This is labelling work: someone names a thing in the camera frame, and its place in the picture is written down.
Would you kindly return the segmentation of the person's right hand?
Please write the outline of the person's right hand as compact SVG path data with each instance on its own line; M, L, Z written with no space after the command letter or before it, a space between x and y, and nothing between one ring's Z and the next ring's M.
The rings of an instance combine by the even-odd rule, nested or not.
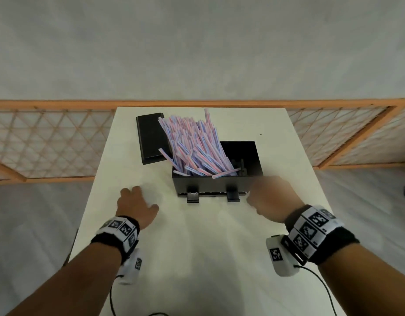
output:
M263 214L260 215L272 222L284 223L292 213L305 206L291 184L279 176L257 178L250 191L254 189L263 193Z

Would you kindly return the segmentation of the person's left hand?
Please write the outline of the person's left hand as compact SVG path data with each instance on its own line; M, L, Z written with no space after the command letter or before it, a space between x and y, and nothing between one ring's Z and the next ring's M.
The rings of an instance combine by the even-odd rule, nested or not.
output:
M123 188L117 201L116 216L136 220L140 230L143 230L150 225L145 224L145 211L152 205L147 205L140 186L134 186L132 189Z

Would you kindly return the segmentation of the person's left forearm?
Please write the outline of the person's left forearm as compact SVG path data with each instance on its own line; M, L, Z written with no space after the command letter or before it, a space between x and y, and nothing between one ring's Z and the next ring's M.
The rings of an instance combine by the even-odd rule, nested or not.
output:
M6 316L99 316L121 266L121 253L93 243Z

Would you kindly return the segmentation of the person's right forearm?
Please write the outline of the person's right forearm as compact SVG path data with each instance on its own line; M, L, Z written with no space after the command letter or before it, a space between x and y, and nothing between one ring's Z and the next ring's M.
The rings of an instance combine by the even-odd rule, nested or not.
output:
M347 316L405 316L405 275L350 244L318 265Z

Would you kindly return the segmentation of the black left wristband with markers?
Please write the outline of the black left wristband with markers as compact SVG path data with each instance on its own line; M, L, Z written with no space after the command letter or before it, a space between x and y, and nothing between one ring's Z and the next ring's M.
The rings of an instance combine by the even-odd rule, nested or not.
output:
M139 239L140 225L134 218L115 216L106 221L91 239L91 244L100 243L116 248L123 265L134 252Z

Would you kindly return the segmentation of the black wristband with markers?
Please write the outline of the black wristband with markers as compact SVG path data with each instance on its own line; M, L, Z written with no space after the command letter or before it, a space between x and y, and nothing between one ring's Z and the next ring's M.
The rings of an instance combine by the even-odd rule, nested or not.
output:
M284 224L288 234L281 244L301 266L307 262L320 265L348 245L360 243L340 219L321 206L305 205Z
M100 243L116 248L123 265L134 252L139 239L140 225L134 218L115 216L106 221L91 239L91 244Z

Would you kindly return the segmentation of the black straw dispenser box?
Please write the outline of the black straw dispenser box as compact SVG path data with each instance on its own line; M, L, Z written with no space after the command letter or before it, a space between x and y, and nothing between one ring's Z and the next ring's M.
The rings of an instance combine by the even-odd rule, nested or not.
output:
M228 202L239 202L250 191L254 180L263 176L255 141L221 141L226 156L237 171L236 176L212 179L208 176L181 176L172 172L179 197L187 203L198 203L202 196L226 196Z

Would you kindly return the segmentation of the black right wristband with markers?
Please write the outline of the black right wristband with markers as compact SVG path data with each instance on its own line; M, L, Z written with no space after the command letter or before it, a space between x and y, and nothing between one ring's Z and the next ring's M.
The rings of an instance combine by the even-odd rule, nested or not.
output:
M301 266L307 262L320 265L348 245L360 243L340 219L321 206L305 205L284 224L288 234L281 244Z

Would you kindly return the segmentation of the black box lid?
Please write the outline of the black box lid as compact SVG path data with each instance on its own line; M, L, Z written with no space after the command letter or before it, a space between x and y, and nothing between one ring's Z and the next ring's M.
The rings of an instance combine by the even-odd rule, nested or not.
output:
M164 114L154 113L136 117L143 165L166 160L159 149L163 149L169 158L173 158L168 137L159 123L159 118L164 118Z

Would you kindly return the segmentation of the bundle of pink blue straws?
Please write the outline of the bundle of pink blue straws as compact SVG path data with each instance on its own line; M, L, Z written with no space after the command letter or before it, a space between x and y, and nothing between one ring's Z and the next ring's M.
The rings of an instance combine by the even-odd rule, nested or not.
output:
M232 164L222 147L209 109L204 112L205 120L175 115L158 117L171 156L163 148L158 151L171 163L173 173L179 176L212 179L237 176L243 165Z

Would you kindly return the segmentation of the wooden lattice fence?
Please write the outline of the wooden lattice fence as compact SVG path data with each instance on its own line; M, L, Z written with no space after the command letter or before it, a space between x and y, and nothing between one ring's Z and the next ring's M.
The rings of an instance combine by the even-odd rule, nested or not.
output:
M405 99L0 100L0 185L92 180L120 106L286 109L315 170L405 165Z

